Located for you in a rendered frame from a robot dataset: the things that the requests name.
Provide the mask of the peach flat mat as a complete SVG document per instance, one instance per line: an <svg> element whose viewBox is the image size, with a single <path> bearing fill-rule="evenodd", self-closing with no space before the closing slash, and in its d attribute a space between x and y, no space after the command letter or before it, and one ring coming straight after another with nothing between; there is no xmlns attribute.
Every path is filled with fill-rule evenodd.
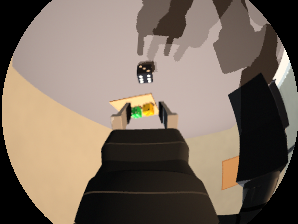
<svg viewBox="0 0 298 224"><path fill-rule="evenodd" d="M143 105L151 103L154 107L154 114L158 114L158 108L151 93L114 100L110 101L109 103L112 104L119 111L126 102L131 102L131 108L138 106L140 109L142 109Z"/></svg>

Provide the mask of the yellow die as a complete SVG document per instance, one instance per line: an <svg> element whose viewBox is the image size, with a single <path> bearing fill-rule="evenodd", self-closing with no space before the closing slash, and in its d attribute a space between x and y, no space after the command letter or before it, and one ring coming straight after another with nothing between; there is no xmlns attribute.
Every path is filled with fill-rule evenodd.
<svg viewBox="0 0 298 224"><path fill-rule="evenodd" d="M142 113L146 116L154 115L154 107L151 103L142 106Z"/></svg>

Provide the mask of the green die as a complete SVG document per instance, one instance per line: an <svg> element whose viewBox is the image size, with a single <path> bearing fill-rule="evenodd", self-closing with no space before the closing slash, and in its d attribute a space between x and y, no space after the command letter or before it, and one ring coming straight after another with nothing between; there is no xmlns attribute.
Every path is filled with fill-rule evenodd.
<svg viewBox="0 0 298 224"><path fill-rule="evenodd" d="M138 106L131 108L132 110L132 117L139 118L142 117L142 109L140 109Z"/></svg>

